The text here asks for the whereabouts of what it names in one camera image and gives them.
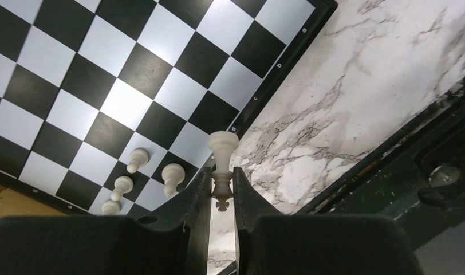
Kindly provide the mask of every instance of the chessboard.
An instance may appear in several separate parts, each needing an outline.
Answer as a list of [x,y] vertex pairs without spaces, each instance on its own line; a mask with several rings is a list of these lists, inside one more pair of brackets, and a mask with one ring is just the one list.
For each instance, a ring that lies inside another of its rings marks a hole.
[[[210,161],[208,136],[244,133],[335,9],[307,0],[0,0],[0,181],[67,213],[167,201]],[[147,165],[129,174],[128,156]]]

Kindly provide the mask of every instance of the marble surface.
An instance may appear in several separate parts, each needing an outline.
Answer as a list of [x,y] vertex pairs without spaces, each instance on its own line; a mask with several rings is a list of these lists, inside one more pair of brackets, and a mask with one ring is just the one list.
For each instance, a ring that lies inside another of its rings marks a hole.
[[[337,2],[232,157],[286,214],[465,76],[465,0]],[[209,274],[235,259],[232,208],[213,211],[209,250]]]

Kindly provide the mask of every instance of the gray marble vein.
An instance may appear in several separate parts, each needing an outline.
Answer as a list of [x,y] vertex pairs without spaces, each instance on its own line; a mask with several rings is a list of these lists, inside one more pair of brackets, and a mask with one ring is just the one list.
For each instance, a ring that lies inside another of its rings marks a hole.
[[[231,160],[291,214],[465,76],[465,0],[339,0]],[[212,214],[209,274],[235,259]]]

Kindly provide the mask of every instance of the white pawn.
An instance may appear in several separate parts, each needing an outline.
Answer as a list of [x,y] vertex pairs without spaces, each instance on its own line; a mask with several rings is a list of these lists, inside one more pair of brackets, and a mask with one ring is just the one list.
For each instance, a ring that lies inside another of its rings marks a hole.
[[148,152],[143,149],[135,149],[129,154],[129,164],[127,166],[127,171],[130,174],[135,173],[138,169],[147,164],[150,161],[150,156]]
[[115,189],[111,193],[111,200],[117,202],[123,194],[129,193],[133,189],[133,180],[127,176],[121,176],[115,180]]
[[229,206],[227,200],[233,197],[230,187],[233,174],[229,171],[229,163],[234,150],[239,147],[239,138],[235,133],[215,132],[209,137],[208,145],[216,160],[216,170],[212,172],[215,184],[212,196],[218,201],[218,210],[224,212]]
[[101,211],[103,211],[103,215],[117,215],[121,211],[121,205],[119,202],[109,199],[103,203]]
[[177,186],[184,181],[186,172],[182,166],[176,163],[171,163],[163,168],[161,177],[165,183],[163,193],[170,199],[174,195],[175,191],[177,191]]

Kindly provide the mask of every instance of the white chess piece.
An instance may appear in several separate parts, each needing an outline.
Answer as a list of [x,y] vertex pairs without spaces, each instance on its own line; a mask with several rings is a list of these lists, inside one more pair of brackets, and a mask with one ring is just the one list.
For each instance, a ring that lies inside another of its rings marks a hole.
[[177,190],[177,186],[184,181],[186,172],[182,166],[176,163],[171,163],[163,168],[161,177],[165,183],[163,193],[170,199]]
[[103,215],[117,215],[121,211],[121,205],[119,202],[109,199],[103,203],[101,210]]
[[127,171],[130,174],[135,173],[138,169],[147,164],[150,161],[150,156],[148,152],[143,149],[135,149],[129,154],[129,164],[127,166]]
[[117,202],[123,194],[129,193],[133,189],[133,180],[127,176],[121,176],[115,180],[115,189],[111,193],[111,200]]
[[209,137],[208,145],[216,160],[216,170],[212,172],[215,183],[212,196],[218,201],[218,210],[224,212],[229,206],[227,200],[233,196],[230,187],[233,173],[229,171],[229,163],[231,155],[239,146],[239,138],[235,133],[215,132]]

